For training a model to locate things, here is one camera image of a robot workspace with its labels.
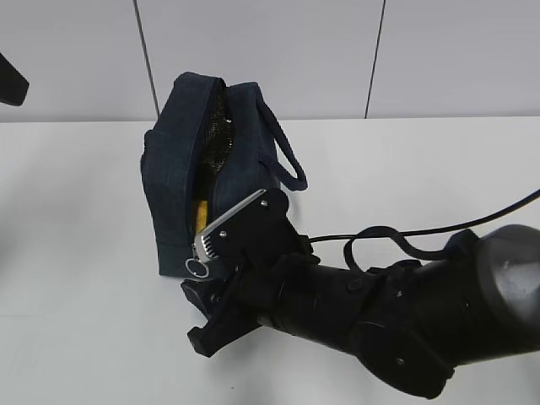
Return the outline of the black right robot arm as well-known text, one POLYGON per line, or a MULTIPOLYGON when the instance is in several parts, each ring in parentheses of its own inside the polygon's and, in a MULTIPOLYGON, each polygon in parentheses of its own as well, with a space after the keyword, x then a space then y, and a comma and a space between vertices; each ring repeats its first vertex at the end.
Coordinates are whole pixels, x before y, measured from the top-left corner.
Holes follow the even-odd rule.
POLYGON ((351 245, 347 266, 324 266, 289 222, 279 189, 260 190, 214 220, 198 237, 197 259, 224 279, 182 282, 206 317, 188 338, 211 357, 258 327, 271 327, 353 355, 407 394, 438 397, 458 366, 539 349, 539 232, 511 224, 488 235, 469 229, 439 251, 388 238, 406 259, 361 269, 351 245))

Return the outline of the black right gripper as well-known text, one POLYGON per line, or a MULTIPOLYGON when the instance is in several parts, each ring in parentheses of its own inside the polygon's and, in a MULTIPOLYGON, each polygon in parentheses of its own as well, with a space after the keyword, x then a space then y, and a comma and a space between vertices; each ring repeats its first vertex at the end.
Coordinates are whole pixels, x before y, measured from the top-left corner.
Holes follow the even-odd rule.
POLYGON ((259 327, 286 333, 317 333, 321 260, 307 237, 290 223, 289 200, 268 189, 224 225, 226 238, 211 237, 219 258, 209 263, 227 279, 186 279, 181 290, 208 320, 187 337, 197 354, 211 358, 259 327))

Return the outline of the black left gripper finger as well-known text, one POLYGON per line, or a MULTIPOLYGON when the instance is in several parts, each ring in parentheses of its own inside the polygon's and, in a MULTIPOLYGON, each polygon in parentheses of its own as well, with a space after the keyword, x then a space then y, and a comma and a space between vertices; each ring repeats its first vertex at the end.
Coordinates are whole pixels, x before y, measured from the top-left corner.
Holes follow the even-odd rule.
POLYGON ((0 100, 5 105, 21 106, 26 98, 30 82, 0 54, 0 100))

